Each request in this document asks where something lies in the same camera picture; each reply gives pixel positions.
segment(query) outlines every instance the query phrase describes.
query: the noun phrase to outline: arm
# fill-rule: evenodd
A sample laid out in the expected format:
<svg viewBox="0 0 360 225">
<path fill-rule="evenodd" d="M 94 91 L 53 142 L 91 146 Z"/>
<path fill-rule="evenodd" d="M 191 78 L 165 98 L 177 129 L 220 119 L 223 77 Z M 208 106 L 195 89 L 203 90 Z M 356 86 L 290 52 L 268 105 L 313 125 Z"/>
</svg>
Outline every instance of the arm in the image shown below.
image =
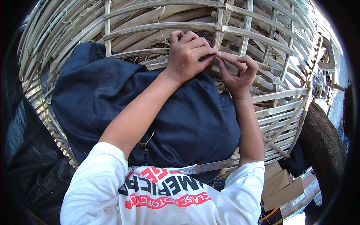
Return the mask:
<svg viewBox="0 0 360 225">
<path fill-rule="evenodd" d="M 167 99 L 183 83 L 193 78 L 215 58 L 216 51 L 202 37 L 189 31 L 174 31 L 166 69 L 108 125 L 99 142 L 121 149 L 127 159 L 134 146 L 159 113 Z M 199 62 L 205 55 L 213 56 Z"/>
<path fill-rule="evenodd" d="M 249 56 L 238 58 L 225 52 L 218 52 L 216 60 L 219 62 L 222 80 L 233 98 L 241 131 L 239 167 L 249 162 L 264 161 L 264 143 L 249 92 L 258 65 Z M 229 73 L 223 60 L 236 66 L 239 70 L 237 76 Z"/>
</svg>

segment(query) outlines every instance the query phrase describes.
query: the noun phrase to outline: bamboo basket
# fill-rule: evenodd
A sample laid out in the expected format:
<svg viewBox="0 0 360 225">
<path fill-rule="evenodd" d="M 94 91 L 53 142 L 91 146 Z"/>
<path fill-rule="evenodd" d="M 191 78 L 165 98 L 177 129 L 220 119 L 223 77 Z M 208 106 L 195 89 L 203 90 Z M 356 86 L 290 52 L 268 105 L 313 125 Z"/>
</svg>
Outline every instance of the bamboo basket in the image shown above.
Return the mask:
<svg viewBox="0 0 360 225">
<path fill-rule="evenodd" d="M 40 0 L 23 23 L 19 79 L 40 120 L 76 169 L 66 135 L 48 108 L 74 47 L 96 41 L 106 46 L 107 57 L 155 70 L 167 65 L 170 33 L 194 31 L 214 49 L 250 55 L 258 63 L 250 91 L 269 164 L 289 157 L 313 99 L 317 62 L 326 58 L 320 54 L 323 38 L 316 14 L 319 11 L 306 0 Z M 330 30 L 322 28 L 322 35 L 332 38 Z M 228 68 L 237 73 L 232 65 Z M 48 79 L 41 80 L 45 73 Z M 226 91 L 217 65 L 208 74 L 219 92 Z M 223 170 L 222 177 L 237 167 L 238 149 L 233 158 L 234 166 Z"/>
</svg>

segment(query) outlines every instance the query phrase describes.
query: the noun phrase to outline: cardboard box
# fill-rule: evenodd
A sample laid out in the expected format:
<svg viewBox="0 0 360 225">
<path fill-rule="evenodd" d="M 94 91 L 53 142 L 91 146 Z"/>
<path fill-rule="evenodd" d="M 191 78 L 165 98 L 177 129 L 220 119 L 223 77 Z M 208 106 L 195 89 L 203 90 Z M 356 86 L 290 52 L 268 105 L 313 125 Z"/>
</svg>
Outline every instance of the cardboard box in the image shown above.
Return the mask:
<svg viewBox="0 0 360 225">
<path fill-rule="evenodd" d="M 280 191 L 290 184 L 290 179 L 291 177 L 286 170 L 280 171 L 280 173 L 264 183 L 261 197 L 265 198 Z"/>
<path fill-rule="evenodd" d="M 266 211 L 272 210 L 276 207 L 279 207 L 279 206 L 299 197 L 302 193 L 304 193 L 304 187 L 302 185 L 302 180 L 299 177 L 298 179 L 294 180 L 293 183 L 282 188 L 281 190 L 277 191 L 276 193 L 263 198 L 264 210 L 266 212 Z"/>
<path fill-rule="evenodd" d="M 277 161 L 265 166 L 264 183 L 282 171 Z"/>
</svg>

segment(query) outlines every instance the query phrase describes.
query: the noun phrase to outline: forearm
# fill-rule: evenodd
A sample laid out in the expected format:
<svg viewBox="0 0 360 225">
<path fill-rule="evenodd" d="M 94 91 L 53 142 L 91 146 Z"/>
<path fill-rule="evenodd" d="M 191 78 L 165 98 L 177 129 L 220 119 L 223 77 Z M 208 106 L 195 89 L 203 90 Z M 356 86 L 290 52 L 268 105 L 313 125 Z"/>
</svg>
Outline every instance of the forearm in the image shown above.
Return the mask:
<svg viewBox="0 0 360 225">
<path fill-rule="evenodd" d="M 243 100 L 234 99 L 237 121 L 241 136 L 239 141 L 240 162 L 239 167 L 245 163 L 264 160 L 264 143 L 254 107 L 252 106 L 250 92 Z"/>
<path fill-rule="evenodd" d="M 110 143 L 125 154 L 128 159 L 134 146 L 148 130 L 167 99 L 179 87 L 163 71 L 140 95 L 138 95 L 108 125 L 99 142 Z"/>
</svg>

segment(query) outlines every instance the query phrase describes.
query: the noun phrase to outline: wooden log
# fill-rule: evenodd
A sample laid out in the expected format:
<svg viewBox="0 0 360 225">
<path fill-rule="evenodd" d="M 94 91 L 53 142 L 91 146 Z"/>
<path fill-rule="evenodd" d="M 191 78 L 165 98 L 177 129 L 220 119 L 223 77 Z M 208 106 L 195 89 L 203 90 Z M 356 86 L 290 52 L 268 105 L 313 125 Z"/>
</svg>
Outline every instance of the wooden log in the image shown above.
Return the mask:
<svg viewBox="0 0 360 225">
<path fill-rule="evenodd" d="M 321 189 L 326 207 L 345 169 L 346 151 L 337 129 L 315 102 L 310 104 L 299 142 Z"/>
</svg>

